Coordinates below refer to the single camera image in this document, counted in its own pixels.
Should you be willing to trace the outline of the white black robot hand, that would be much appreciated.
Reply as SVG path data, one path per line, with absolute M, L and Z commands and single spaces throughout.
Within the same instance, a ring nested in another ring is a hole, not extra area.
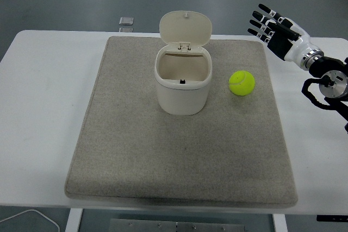
M 247 31 L 263 41 L 275 56 L 283 61 L 293 61 L 301 66 L 305 60 L 320 51 L 310 42 L 309 34 L 293 20 L 264 4 L 253 11 L 252 28 Z

